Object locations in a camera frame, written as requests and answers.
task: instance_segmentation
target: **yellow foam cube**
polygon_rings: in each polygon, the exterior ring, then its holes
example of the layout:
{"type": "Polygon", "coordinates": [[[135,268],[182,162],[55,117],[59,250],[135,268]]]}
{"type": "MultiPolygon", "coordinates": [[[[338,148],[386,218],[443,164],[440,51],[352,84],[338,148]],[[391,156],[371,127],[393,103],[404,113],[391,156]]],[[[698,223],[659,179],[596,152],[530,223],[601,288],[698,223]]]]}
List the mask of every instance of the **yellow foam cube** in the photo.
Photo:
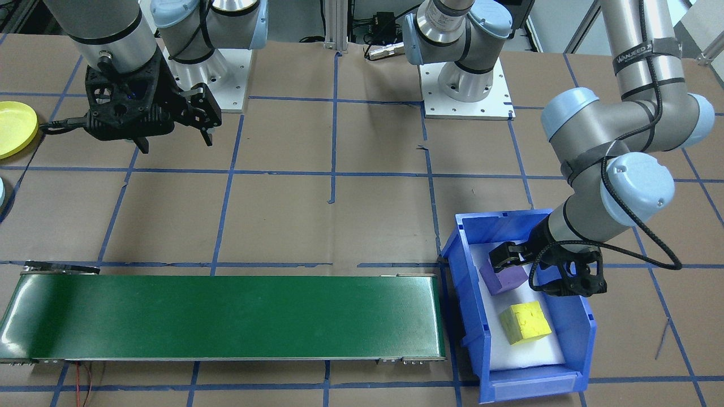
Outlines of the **yellow foam cube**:
{"type": "Polygon", "coordinates": [[[500,323],[511,345],[532,342],[551,333],[538,301],[509,306],[500,313],[500,323]]]}

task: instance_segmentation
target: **blue joint cap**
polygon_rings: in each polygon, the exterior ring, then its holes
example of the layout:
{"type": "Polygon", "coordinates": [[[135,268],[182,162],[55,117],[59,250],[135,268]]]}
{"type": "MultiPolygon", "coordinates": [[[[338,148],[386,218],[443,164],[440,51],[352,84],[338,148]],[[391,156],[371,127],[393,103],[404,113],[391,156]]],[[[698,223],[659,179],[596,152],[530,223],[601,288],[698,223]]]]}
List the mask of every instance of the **blue joint cap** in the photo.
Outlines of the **blue joint cap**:
{"type": "Polygon", "coordinates": [[[563,125],[584,107],[598,100],[588,88],[569,89],[548,102],[541,114],[541,123],[548,141],[563,125]]]}
{"type": "Polygon", "coordinates": [[[249,49],[262,49],[266,46],[266,38],[269,35],[269,3],[267,0],[260,0],[259,11],[256,17],[254,34],[251,36],[249,49]]]}
{"type": "Polygon", "coordinates": [[[151,0],[153,23],[168,28],[182,22],[198,7],[199,0],[151,0]]]}
{"type": "Polygon", "coordinates": [[[405,56],[412,65],[422,65],[422,52],[420,51],[420,38],[417,38],[415,30],[415,13],[405,16],[403,21],[403,41],[405,44],[405,56]]]}
{"type": "Polygon", "coordinates": [[[510,12],[494,0],[476,1],[468,15],[473,24],[495,38],[507,39],[513,32],[510,12]]]}
{"type": "MultiPolygon", "coordinates": [[[[608,178],[616,194],[646,222],[674,198],[674,179],[669,170],[649,154],[627,153],[608,162],[608,178]]],[[[613,200],[601,181],[601,199],[608,214],[624,226],[636,223],[613,200]]]]}
{"type": "Polygon", "coordinates": [[[691,132],[689,138],[687,138],[679,148],[693,146],[699,141],[704,140],[709,133],[711,133],[712,128],[714,128],[714,106],[702,95],[695,93],[690,93],[689,95],[694,97],[699,104],[699,120],[696,122],[694,131],[691,132]]]}

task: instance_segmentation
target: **blue tape grid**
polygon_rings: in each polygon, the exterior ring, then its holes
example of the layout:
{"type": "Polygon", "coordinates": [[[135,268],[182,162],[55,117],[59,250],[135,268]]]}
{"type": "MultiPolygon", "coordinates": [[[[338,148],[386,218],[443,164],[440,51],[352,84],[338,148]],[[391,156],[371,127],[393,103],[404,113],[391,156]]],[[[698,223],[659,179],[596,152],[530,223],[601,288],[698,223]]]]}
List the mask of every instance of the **blue tape grid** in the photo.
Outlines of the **blue tape grid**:
{"type": "MultiPolygon", "coordinates": [[[[3,41],[5,40],[7,34],[4,34],[0,38],[0,45],[2,45],[3,41]]],[[[352,99],[338,99],[337,98],[337,86],[338,86],[338,63],[337,59],[339,58],[339,54],[335,55],[334,58],[334,97],[332,99],[328,98],[283,98],[283,97],[266,97],[266,96],[250,96],[251,99],[273,99],[273,100],[294,100],[294,101],[326,101],[326,102],[332,102],[334,104],[334,109],[336,111],[336,105],[338,103],[357,103],[357,104],[405,104],[405,105],[413,105],[413,106],[420,106],[422,107],[422,103],[420,101],[367,101],[367,100],[352,100],[352,99]]],[[[573,82],[576,86],[578,86],[578,82],[575,78],[575,75],[573,73],[573,69],[570,65],[570,62],[568,61],[567,56],[564,55],[564,59],[566,62],[566,65],[569,69],[569,72],[571,74],[571,77],[573,79],[573,82]]],[[[59,110],[59,107],[66,97],[85,97],[83,94],[76,94],[76,93],[67,93],[70,83],[72,82],[73,77],[75,76],[79,66],[81,63],[81,59],[78,60],[76,63],[76,66],[71,74],[70,79],[68,80],[66,87],[63,91],[63,93],[20,93],[20,92],[0,92],[0,95],[3,96],[47,96],[47,97],[58,97],[59,100],[55,106],[54,112],[51,115],[51,119],[53,119],[56,115],[56,113],[59,110]]],[[[538,106],[515,106],[516,109],[542,109],[538,106]]],[[[717,116],[724,116],[724,113],[717,113],[717,116]]],[[[427,140],[427,134],[426,129],[424,127],[424,111],[421,109],[421,120],[423,125],[423,139],[427,140]]],[[[562,180],[563,177],[548,177],[548,176],[533,176],[533,175],[525,175],[522,159],[520,156],[520,151],[518,148],[517,140],[515,139],[515,133],[513,130],[512,125],[509,121],[510,126],[510,132],[511,132],[511,138],[513,139],[513,143],[515,146],[515,152],[518,156],[518,162],[521,167],[521,175],[460,175],[460,174],[435,174],[432,172],[432,162],[430,159],[430,153],[429,151],[425,151],[426,154],[426,162],[427,162],[427,173],[426,174],[406,174],[406,173],[363,173],[363,172],[348,172],[348,173],[337,173],[336,167],[335,167],[335,143],[336,143],[336,114],[333,114],[333,121],[334,121],[334,132],[332,135],[333,138],[333,157],[332,157],[332,170],[331,172],[276,172],[276,171],[244,171],[244,170],[236,170],[235,169],[235,160],[237,156],[237,150],[239,148],[239,142],[240,142],[240,134],[241,134],[241,127],[243,123],[243,117],[240,120],[239,125],[239,132],[237,133],[237,142],[235,144],[235,151],[234,155],[232,156],[232,163],[230,165],[230,169],[227,170],[214,170],[214,169],[136,169],[134,168],[135,165],[135,159],[138,156],[138,150],[135,151],[133,158],[129,164],[128,168],[88,168],[88,167],[30,167],[29,170],[46,170],[46,171],[107,171],[107,172],[125,172],[126,178],[125,182],[128,183],[130,181],[130,176],[133,172],[180,172],[180,173],[186,173],[186,172],[193,172],[193,173],[218,173],[228,174],[228,181],[227,181],[227,189],[224,197],[224,208],[222,209],[222,216],[219,220],[219,234],[217,235],[217,242],[214,249],[214,260],[209,263],[122,263],[122,262],[109,262],[109,261],[102,261],[105,248],[108,243],[108,239],[111,235],[112,228],[114,225],[114,220],[117,215],[117,211],[120,207],[120,204],[122,202],[123,195],[125,193],[125,188],[122,188],[121,193],[119,194],[119,199],[117,201],[116,208],[114,210],[114,216],[111,218],[111,221],[109,223],[109,228],[106,233],[106,237],[104,239],[104,245],[101,249],[101,252],[98,256],[98,261],[92,262],[82,262],[84,265],[91,265],[91,266],[103,266],[103,267],[210,267],[211,273],[215,272],[216,267],[317,267],[320,265],[331,265],[330,263],[232,263],[232,262],[218,262],[218,250],[220,248],[220,243],[222,241],[223,236],[223,227],[224,227],[224,218],[225,218],[225,210],[228,205],[228,198],[230,194],[230,188],[232,184],[233,175],[235,174],[269,174],[269,175],[321,175],[321,176],[331,176],[332,177],[332,187],[334,188],[334,178],[336,176],[390,176],[390,177],[428,177],[429,179],[429,185],[430,185],[430,194],[431,194],[431,205],[432,205],[432,213],[433,213],[433,222],[435,227],[435,235],[436,235],[436,242],[438,246],[438,251],[440,250],[440,237],[439,237],[439,230],[438,230],[438,224],[437,224],[437,210],[435,207],[434,202],[434,182],[433,179],[436,177],[480,177],[480,178],[503,178],[503,179],[521,179],[526,186],[526,195],[528,195],[529,201],[532,205],[532,200],[530,196],[530,192],[527,185],[527,180],[530,179],[544,179],[544,180],[562,180]]],[[[676,180],[677,182],[697,182],[701,185],[702,190],[704,191],[705,195],[707,196],[707,199],[709,200],[712,208],[714,209],[717,218],[722,222],[722,217],[720,215],[720,212],[717,210],[716,205],[714,204],[713,200],[711,199],[711,196],[709,195],[707,189],[705,188],[704,184],[706,183],[722,183],[724,180],[708,180],[708,179],[702,179],[698,172],[696,171],[693,162],[689,158],[689,155],[684,151],[686,159],[689,161],[689,164],[691,165],[691,168],[694,171],[694,174],[696,176],[695,180],[676,180]]],[[[0,166],[2,169],[24,169],[24,167],[20,166],[0,166]]],[[[13,194],[17,193],[17,190],[20,187],[20,181],[15,185],[15,188],[13,190],[13,194]]],[[[332,199],[334,198],[334,189],[332,189],[332,199]]],[[[641,238],[638,233],[636,233],[636,238],[639,242],[639,247],[641,248],[642,252],[644,252],[643,245],[641,243],[641,238]]],[[[23,261],[0,261],[0,264],[22,264],[23,261]]],[[[654,275],[653,269],[654,267],[648,266],[646,264],[609,264],[608,267],[612,268],[647,268],[649,270],[649,273],[654,281],[654,286],[657,289],[657,292],[659,294],[660,300],[662,302],[662,306],[664,307],[665,313],[670,316],[668,312],[668,307],[666,306],[665,299],[663,298],[663,294],[661,293],[660,287],[658,285],[658,282],[656,281],[656,277],[654,275]]],[[[358,265],[358,267],[439,267],[441,275],[445,276],[445,268],[442,264],[439,263],[361,263],[358,265]]],[[[687,264],[685,265],[685,268],[705,268],[705,269],[724,269],[724,264],[687,264]]],[[[448,298],[447,294],[447,280],[445,278],[442,278],[442,286],[443,286],[443,292],[444,292],[444,307],[446,312],[446,324],[449,325],[451,318],[449,317],[448,312],[450,312],[450,307],[454,306],[455,304],[451,304],[450,299],[448,298]]],[[[703,406],[706,405],[703,395],[701,393],[701,390],[699,388],[698,382],[722,382],[724,381],[724,376],[696,376],[693,372],[693,369],[691,368],[691,364],[688,360],[688,357],[686,356],[686,352],[683,348],[683,344],[681,342],[681,339],[678,336],[678,331],[675,330],[675,326],[672,322],[672,331],[674,332],[674,335],[677,340],[677,344],[680,348],[680,351],[682,352],[682,356],[684,357],[684,360],[686,362],[687,368],[689,369],[689,376],[680,376],[680,377],[603,377],[603,378],[591,378],[591,383],[621,383],[621,382],[693,382],[694,386],[697,391],[697,395],[699,396],[699,399],[703,406]]],[[[450,337],[450,342],[452,344],[455,343],[455,338],[452,336],[450,337]]],[[[238,384],[238,385],[197,385],[196,381],[198,378],[198,370],[200,368],[200,364],[198,362],[194,363],[193,372],[192,372],[192,378],[191,383],[189,385],[158,385],[158,386],[122,386],[122,385],[104,385],[100,387],[95,387],[94,391],[167,391],[167,390],[187,390],[189,391],[189,398],[187,402],[187,406],[191,406],[193,404],[193,395],[195,391],[204,391],[204,390],[302,390],[302,389],[309,389],[309,390],[323,390],[324,391],[324,407],[327,407],[329,405],[329,390],[330,389],[348,389],[348,388],[388,388],[388,387],[454,387],[455,388],[455,397],[456,397],[456,404],[457,406],[462,405],[461,396],[460,396],[460,389],[462,387],[475,387],[478,385],[477,382],[461,382],[459,380],[459,372],[458,372],[458,366],[457,366],[457,356],[455,355],[455,347],[452,346],[450,349],[450,359],[452,363],[452,369],[453,369],[453,381],[441,381],[441,382],[361,382],[361,383],[342,383],[337,385],[331,385],[329,383],[329,375],[330,375],[330,363],[329,361],[325,362],[325,375],[324,375],[324,381],[319,384],[238,384]]],[[[61,373],[59,375],[59,379],[56,385],[54,386],[0,386],[0,393],[2,392],[53,392],[53,399],[51,402],[51,407],[54,407],[59,398],[59,394],[61,392],[72,392],[75,391],[74,385],[63,385],[65,381],[65,377],[67,375],[67,370],[69,368],[69,364],[65,364],[61,370],[61,373]]],[[[85,386],[81,386],[82,390],[87,390],[85,386]]],[[[581,405],[586,406],[585,396],[583,393],[579,393],[580,399],[581,399],[581,405]]]]}

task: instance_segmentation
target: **sticker label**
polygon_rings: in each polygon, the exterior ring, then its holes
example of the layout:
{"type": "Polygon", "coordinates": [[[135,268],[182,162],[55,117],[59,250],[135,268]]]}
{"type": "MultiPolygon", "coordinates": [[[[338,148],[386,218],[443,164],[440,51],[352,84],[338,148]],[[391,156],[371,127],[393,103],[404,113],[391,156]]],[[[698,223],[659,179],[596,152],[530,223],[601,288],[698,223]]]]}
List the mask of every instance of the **sticker label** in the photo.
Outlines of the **sticker label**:
{"type": "Polygon", "coordinates": [[[454,30],[460,22],[460,17],[443,14],[437,7],[428,7],[425,12],[425,19],[440,31],[454,30]]]}

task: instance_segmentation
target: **white foam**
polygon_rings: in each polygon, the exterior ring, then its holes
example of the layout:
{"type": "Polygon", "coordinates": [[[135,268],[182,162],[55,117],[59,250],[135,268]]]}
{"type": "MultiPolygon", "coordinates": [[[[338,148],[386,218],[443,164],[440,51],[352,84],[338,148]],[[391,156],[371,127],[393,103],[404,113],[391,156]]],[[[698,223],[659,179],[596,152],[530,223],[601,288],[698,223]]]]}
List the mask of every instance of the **white foam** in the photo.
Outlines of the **white foam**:
{"type": "MultiPolygon", "coordinates": [[[[470,245],[470,253],[473,256],[473,264],[479,269],[497,243],[485,243],[470,245]]],[[[525,266],[526,272],[530,272],[530,266],[525,266]]],[[[555,334],[553,320],[548,312],[544,293],[537,293],[523,283],[515,290],[498,295],[490,295],[488,287],[479,275],[480,294],[485,306],[485,315],[488,318],[490,328],[491,349],[490,349],[490,370],[520,369],[532,366],[544,366],[551,364],[564,364],[563,352],[558,343],[558,336],[555,334]],[[528,303],[531,301],[540,302],[543,314],[548,320],[552,333],[542,339],[528,343],[511,345],[505,337],[505,331],[500,324],[500,315],[507,307],[514,304],[528,303]]]]}

